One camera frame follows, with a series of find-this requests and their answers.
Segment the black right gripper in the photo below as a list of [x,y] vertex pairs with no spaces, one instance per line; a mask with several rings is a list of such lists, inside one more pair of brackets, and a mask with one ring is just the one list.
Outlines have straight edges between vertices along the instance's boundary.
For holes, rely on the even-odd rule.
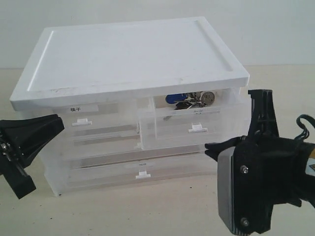
[[[248,95],[252,101],[248,137],[204,145],[205,154],[216,162],[220,153],[235,147],[231,171],[234,234],[269,231],[275,205],[300,207],[305,198],[300,185],[305,143],[279,137],[272,90],[251,89]],[[254,138],[258,133],[267,136]]]

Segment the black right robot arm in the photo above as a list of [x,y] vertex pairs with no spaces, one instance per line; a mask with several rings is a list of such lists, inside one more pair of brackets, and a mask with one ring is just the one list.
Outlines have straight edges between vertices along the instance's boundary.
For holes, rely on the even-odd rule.
[[262,234],[270,230],[274,205],[300,207],[315,203],[315,146],[306,142],[314,125],[310,115],[296,123],[300,135],[279,135],[273,93],[249,90],[251,122],[246,136],[222,143],[208,143],[205,153],[217,163],[219,216],[235,236]]

